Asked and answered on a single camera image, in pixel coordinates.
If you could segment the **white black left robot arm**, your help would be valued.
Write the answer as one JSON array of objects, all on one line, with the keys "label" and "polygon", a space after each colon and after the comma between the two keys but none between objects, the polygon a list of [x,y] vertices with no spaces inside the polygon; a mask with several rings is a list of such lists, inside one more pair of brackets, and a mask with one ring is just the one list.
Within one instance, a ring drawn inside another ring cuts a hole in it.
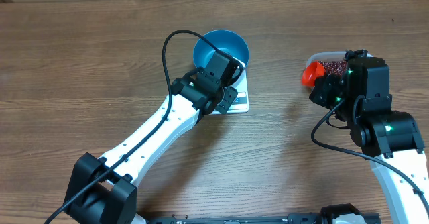
[{"label": "white black left robot arm", "polygon": [[213,111],[225,114],[238,95],[236,78],[202,73],[168,82],[160,108],[124,142],[74,165],[60,211],[78,223],[145,223],[137,214],[137,189],[156,160],[181,135]]}]

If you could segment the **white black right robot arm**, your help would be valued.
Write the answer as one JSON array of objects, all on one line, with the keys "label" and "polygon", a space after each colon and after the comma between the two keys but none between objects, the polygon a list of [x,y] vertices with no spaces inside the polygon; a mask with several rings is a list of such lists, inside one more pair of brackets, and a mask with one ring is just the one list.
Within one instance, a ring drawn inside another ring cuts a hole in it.
[{"label": "white black right robot arm", "polygon": [[332,146],[330,150],[368,160],[386,197],[394,223],[428,222],[428,168],[425,145],[415,119],[392,108],[389,66],[382,58],[347,56],[341,62],[313,61],[302,75],[312,88],[310,100],[328,113],[316,124],[336,117],[346,125],[360,151]]}]

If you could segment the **orange measuring scoop blue handle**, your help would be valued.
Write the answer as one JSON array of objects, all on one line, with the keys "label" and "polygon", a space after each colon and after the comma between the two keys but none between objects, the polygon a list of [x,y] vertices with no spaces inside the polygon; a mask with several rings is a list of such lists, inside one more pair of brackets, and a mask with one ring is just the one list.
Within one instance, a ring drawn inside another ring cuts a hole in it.
[{"label": "orange measuring scoop blue handle", "polygon": [[301,84],[306,87],[314,87],[317,78],[325,75],[325,68],[319,61],[310,63],[301,77]]}]

